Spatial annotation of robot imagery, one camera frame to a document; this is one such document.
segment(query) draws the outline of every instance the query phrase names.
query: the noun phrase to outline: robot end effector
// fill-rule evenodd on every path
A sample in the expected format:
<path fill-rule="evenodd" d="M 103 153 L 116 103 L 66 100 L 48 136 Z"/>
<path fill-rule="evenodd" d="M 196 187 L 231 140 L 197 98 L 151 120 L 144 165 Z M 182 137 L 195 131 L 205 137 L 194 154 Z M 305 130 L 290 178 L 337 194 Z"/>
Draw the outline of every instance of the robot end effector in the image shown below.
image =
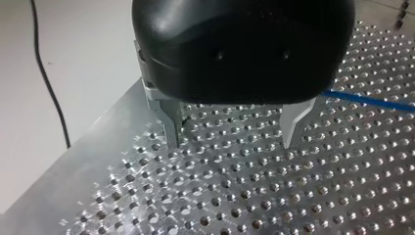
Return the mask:
<path fill-rule="evenodd" d="M 133 1 L 143 83 L 167 143 L 179 143 L 180 101 L 277 104 L 288 148 L 324 103 L 316 97 L 346 52 L 352 1 L 212 1 Z"/>

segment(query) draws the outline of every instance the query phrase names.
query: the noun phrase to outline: black plastic cover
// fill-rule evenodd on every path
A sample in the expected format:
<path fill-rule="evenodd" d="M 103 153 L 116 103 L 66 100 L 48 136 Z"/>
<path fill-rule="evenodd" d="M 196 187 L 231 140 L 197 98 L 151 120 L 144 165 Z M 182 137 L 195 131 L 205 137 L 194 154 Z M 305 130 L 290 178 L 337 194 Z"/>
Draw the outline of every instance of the black plastic cover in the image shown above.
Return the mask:
<path fill-rule="evenodd" d="M 352 0 L 133 0 L 151 82 L 193 103 L 290 104 L 327 89 Z"/>

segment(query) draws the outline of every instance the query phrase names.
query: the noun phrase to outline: dotted surface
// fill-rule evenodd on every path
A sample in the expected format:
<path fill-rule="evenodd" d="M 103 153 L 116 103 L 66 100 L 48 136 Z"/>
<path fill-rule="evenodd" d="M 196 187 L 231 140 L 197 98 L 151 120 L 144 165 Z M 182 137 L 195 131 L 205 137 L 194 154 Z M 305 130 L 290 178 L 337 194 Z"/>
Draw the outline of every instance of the dotted surface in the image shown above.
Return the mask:
<path fill-rule="evenodd" d="M 358 23 L 334 89 L 414 104 L 414 45 Z M 150 125 L 68 234 L 415 234 L 415 114 L 326 103 L 290 150 L 281 107 L 186 106 L 180 149 Z"/>

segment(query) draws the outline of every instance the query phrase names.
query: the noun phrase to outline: metal bracket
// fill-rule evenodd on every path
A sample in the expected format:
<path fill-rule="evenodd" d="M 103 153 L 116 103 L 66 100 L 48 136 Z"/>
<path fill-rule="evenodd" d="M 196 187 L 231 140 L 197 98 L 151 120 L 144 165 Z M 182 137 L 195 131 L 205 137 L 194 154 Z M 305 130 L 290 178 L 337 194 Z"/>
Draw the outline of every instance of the metal bracket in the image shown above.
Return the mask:
<path fill-rule="evenodd" d="M 150 75 L 148 68 L 144 58 L 142 58 L 137 41 L 134 41 L 134 45 L 137 50 L 137 58 L 141 69 L 144 91 L 146 93 L 149 108 L 156 113 L 156 116 L 163 124 L 167 146 L 169 148 L 178 148 L 180 145 L 179 133 L 182 127 L 181 103 L 161 93 L 159 89 L 149 81 Z"/>
<path fill-rule="evenodd" d="M 285 149 L 300 145 L 305 126 L 318 117 L 325 100 L 324 97 L 316 97 L 302 103 L 283 105 L 280 126 Z"/>

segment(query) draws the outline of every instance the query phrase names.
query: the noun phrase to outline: white wall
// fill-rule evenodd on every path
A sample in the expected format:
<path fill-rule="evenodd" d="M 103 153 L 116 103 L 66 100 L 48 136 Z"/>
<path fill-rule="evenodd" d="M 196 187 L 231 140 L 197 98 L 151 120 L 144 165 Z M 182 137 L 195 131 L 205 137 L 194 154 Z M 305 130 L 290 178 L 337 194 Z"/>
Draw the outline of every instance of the white wall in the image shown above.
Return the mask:
<path fill-rule="evenodd" d="M 40 53 L 74 143 L 139 78 L 131 0 L 36 0 Z M 0 3 L 0 213 L 66 150 L 28 0 Z"/>

